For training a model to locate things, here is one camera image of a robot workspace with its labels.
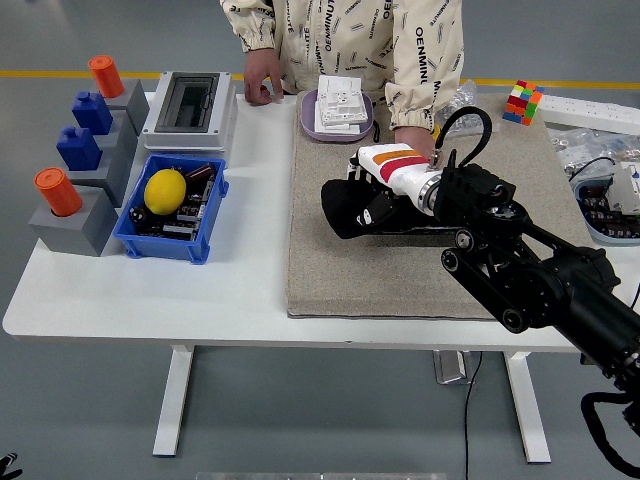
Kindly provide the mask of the person's left hand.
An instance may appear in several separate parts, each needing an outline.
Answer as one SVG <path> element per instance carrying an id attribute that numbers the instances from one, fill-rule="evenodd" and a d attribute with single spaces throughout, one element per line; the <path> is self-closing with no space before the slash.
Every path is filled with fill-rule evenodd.
<path id="1" fill-rule="evenodd" d="M 396 143 L 404 143 L 424 157 L 431 157 L 435 151 L 435 140 L 428 129 L 401 126 L 394 129 Z"/>

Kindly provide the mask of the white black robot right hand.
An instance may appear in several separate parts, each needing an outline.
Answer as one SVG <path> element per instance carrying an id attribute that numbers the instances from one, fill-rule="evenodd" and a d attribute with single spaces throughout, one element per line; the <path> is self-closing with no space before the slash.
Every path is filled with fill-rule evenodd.
<path id="1" fill-rule="evenodd" d="M 396 201 L 406 196 L 421 213 L 434 216 L 442 171 L 405 143 L 360 147 L 350 158 L 348 179 L 369 175 L 381 188 L 356 217 L 361 226 L 379 225 L 397 211 Z"/>

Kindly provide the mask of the black white robot left hand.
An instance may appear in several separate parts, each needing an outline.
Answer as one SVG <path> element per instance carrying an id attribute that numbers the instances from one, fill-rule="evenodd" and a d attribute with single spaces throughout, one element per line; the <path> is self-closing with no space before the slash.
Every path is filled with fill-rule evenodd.
<path id="1" fill-rule="evenodd" d="M 17 459 L 17 454 L 10 452 L 0 459 L 0 480 L 14 480 L 18 478 L 23 470 L 21 468 L 13 469 L 12 465 Z"/>

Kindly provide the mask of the person's right hand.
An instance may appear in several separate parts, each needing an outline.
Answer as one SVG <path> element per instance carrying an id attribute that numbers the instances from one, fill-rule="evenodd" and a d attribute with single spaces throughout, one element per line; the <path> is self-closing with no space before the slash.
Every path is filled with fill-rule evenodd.
<path id="1" fill-rule="evenodd" d="M 251 50 L 245 54 L 244 95 L 245 100 L 254 106 L 283 99 L 279 58 L 273 48 Z"/>

